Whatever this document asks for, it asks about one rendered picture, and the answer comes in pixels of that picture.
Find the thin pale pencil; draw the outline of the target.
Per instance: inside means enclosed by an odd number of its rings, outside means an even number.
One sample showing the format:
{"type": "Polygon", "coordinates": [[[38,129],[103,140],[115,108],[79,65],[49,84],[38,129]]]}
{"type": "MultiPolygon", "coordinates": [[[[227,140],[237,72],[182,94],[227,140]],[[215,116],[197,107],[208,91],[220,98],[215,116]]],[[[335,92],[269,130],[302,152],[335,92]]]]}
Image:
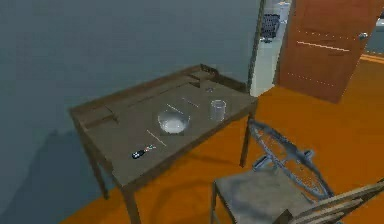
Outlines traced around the thin pale pencil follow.
{"type": "Polygon", "coordinates": [[[174,110],[175,112],[178,112],[180,114],[184,114],[182,111],[180,111],[179,109],[177,109],[176,107],[170,105],[170,104],[166,104],[170,109],[174,110]]]}
{"type": "Polygon", "coordinates": [[[167,145],[159,138],[157,137],[155,134],[153,134],[150,130],[146,130],[146,132],[148,134],[150,134],[154,139],[156,139],[160,144],[162,144],[164,147],[167,147],[167,145]]]}
{"type": "Polygon", "coordinates": [[[188,104],[190,104],[190,105],[192,105],[192,106],[194,106],[194,107],[196,107],[196,108],[199,108],[199,105],[193,103],[192,101],[188,100],[188,99],[185,98],[185,97],[182,97],[182,100],[184,100],[185,102],[187,102],[188,104]]]}

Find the clear glass bowl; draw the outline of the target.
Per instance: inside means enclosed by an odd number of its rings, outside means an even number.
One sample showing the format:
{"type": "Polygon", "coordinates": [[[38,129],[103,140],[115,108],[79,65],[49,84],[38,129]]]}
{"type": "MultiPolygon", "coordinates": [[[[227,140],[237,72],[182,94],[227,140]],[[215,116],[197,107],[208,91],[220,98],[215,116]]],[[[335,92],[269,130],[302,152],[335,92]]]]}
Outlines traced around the clear glass bowl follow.
{"type": "Polygon", "coordinates": [[[162,131],[167,134],[181,134],[190,123],[190,116],[175,110],[165,110],[158,114],[157,120],[162,131]]]}

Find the clear glass cup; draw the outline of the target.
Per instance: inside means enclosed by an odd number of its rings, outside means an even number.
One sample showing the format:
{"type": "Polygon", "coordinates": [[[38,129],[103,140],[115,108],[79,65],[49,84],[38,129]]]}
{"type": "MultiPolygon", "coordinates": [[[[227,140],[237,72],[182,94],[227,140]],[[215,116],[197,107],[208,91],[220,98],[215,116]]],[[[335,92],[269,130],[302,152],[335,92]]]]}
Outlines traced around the clear glass cup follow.
{"type": "Polygon", "coordinates": [[[213,100],[210,107],[210,118],[214,121],[222,121],[225,118],[226,102],[213,100]]]}

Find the brown wooden desk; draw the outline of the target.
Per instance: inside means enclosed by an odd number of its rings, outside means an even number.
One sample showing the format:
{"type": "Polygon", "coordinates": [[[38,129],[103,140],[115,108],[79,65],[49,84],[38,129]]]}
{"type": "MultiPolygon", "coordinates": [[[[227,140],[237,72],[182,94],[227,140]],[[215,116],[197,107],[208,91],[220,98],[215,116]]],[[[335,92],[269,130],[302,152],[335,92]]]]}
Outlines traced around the brown wooden desk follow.
{"type": "Polygon", "coordinates": [[[135,192],[233,121],[253,117],[256,108],[257,99],[247,92],[244,83],[198,64],[78,105],[70,109],[70,114],[102,194],[108,195],[101,177],[106,171],[123,195],[130,224],[141,224],[135,192]],[[214,91],[206,92],[209,87],[214,91]],[[222,121],[210,118],[213,100],[226,102],[222,121]],[[158,114],[172,110],[166,104],[190,116],[183,133],[171,135],[161,130],[158,114]],[[147,145],[157,148],[138,159],[131,157],[147,145]]]}

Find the grey metal chair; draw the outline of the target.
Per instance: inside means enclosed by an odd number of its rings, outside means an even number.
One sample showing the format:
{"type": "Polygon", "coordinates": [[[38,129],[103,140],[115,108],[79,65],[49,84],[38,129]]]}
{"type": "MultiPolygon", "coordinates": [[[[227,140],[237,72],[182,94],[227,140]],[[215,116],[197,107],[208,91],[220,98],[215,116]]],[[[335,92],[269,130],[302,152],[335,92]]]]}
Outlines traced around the grey metal chair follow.
{"type": "Polygon", "coordinates": [[[264,155],[251,170],[213,181],[209,224],[221,224],[217,201],[224,205],[231,224],[273,224],[287,209],[301,209],[334,195],[312,162],[312,150],[299,149],[254,119],[248,122],[248,131],[264,155]]]}

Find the brown wooden room door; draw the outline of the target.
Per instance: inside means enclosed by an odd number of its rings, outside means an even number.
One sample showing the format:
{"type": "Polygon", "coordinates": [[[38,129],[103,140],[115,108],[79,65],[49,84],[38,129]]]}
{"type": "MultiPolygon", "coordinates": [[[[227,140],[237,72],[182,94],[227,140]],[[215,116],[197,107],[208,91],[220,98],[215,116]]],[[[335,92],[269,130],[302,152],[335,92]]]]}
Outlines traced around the brown wooden room door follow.
{"type": "Polygon", "coordinates": [[[383,10],[384,0],[293,0],[277,84],[339,102],[383,10]]]}

